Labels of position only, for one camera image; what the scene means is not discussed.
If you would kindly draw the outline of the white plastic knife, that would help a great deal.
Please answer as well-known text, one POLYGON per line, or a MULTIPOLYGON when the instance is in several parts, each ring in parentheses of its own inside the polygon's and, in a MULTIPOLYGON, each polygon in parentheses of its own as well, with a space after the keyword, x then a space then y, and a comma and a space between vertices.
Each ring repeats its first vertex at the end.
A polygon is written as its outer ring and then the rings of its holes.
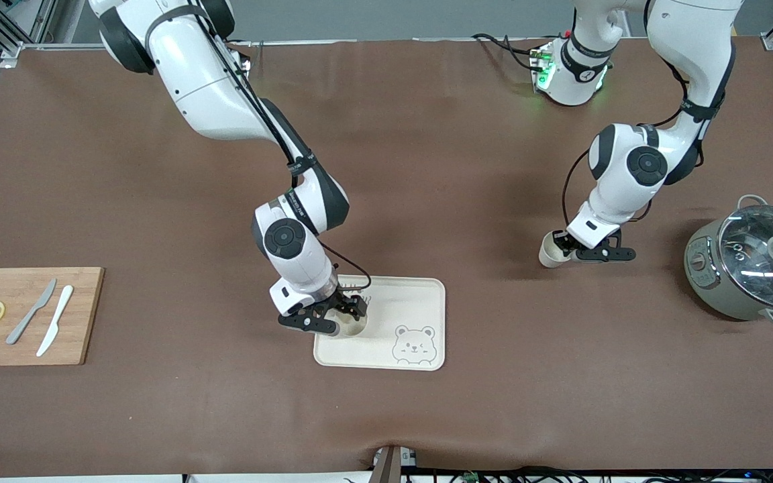
POLYGON ((58 302, 56 303, 55 312, 53 313, 49 327, 47 327, 45 337, 43 338, 35 354, 36 357, 38 358, 43 357, 43 355, 46 354, 46 352, 49 350, 52 343, 56 339, 56 336, 58 336, 58 332, 60 330, 59 322, 61 320, 62 315, 64 314, 64 310, 66 309, 68 302, 70 302, 73 292, 74 292, 74 287, 72 285, 66 285, 64 288, 62 288, 62 292, 60 294, 58 302))

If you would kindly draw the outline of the aluminium frame struts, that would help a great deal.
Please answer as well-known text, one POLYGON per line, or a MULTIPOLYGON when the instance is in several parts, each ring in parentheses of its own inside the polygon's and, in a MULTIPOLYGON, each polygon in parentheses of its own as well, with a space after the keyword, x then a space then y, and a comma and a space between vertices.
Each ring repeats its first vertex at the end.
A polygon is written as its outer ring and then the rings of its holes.
POLYGON ((62 0, 0 0, 0 55, 42 43, 62 0))

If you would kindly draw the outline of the glass pot lid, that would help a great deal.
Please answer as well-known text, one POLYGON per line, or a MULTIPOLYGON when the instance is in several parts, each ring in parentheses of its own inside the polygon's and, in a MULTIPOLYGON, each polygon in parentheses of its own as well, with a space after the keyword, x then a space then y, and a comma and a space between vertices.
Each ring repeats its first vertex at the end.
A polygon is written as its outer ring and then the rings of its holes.
POLYGON ((721 263, 736 287, 773 307, 773 205, 749 205, 721 224, 721 263))

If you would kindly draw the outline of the white IKEA cup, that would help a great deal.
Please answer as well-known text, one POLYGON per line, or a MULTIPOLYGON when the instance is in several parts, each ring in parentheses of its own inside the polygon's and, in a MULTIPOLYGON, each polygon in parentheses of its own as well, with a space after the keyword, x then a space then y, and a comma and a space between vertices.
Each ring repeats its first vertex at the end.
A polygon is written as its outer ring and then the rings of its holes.
POLYGON ((336 330, 334 337, 356 337, 367 327, 367 316, 355 318, 351 314, 344 314, 335 310, 330 311, 330 319, 334 321, 336 330))
POLYGON ((552 251, 550 250, 552 247, 552 244, 550 243, 550 232, 545 235, 543 238, 543 241, 541 242, 541 247, 539 250, 539 262, 548 268, 555 268, 558 266, 561 266, 563 263, 567 263, 568 261, 571 261, 572 257, 568 260, 556 260, 550 256, 552 256, 552 251))

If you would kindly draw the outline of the cream tray with bear print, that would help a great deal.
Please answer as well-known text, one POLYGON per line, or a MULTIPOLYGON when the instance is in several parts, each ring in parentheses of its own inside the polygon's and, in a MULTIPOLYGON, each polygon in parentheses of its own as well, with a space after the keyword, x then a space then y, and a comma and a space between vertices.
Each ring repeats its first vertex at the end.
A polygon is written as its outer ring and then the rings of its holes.
POLYGON ((446 360, 447 291, 435 278, 373 277, 367 327, 356 337, 316 334, 314 360, 326 367, 436 371, 446 360))

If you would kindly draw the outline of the grey plastic knife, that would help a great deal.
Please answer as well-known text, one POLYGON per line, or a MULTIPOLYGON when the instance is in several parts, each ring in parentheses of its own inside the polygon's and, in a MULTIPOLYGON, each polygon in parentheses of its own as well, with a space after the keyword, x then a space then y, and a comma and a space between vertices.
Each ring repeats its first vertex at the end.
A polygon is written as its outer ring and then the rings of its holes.
POLYGON ((51 279, 49 284, 47 284, 47 287, 41 293, 39 299, 36 303, 34 303, 33 306, 31 306, 31 309, 28 310, 27 315, 24 316, 24 318, 21 319, 21 321, 17 324, 15 328, 11 331, 8 337, 6 337, 5 343, 7 345, 15 345, 21 339, 22 334, 25 332, 25 330, 28 328, 28 325, 30 324, 31 320, 33 319, 34 315, 37 314, 37 312, 40 311, 40 309, 44 308, 49 300, 52 297, 52 294, 56 288, 56 278, 51 279))

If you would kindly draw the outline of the wooden cutting board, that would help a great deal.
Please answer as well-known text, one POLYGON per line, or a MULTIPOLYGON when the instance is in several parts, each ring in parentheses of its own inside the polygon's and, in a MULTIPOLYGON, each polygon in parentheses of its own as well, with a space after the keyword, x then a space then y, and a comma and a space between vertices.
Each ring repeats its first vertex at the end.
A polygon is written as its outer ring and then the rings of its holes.
POLYGON ((0 268, 0 301, 6 306, 6 314, 0 320, 0 366, 82 364, 104 274, 102 267, 0 268), (21 339, 15 345, 7 345, 6 337, 53 278, 56 278, 56 288, 47 305, 34 315, 21 339), (59 322, 58 336, 46 354, 38 358, 35 354, 66 285, 72 285, 74 292, 59 322))

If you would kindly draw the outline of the green electric cooking pot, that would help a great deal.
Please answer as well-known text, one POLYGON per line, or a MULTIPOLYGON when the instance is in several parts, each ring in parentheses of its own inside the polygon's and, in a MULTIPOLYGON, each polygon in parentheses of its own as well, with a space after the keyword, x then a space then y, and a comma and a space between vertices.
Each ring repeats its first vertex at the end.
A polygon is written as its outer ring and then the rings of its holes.
MULTIPOLYGON (((760 196, 744 195, 739 197, 735 211, 749 205, 770 204, 760 196)), ((736 287, 722 266, 721 224, 733 212, 693 233, 684 251, 685 275, 700 300, 722 315, 740 321, 765 318, 773 323, 773 307, 763 305, 736 287)))

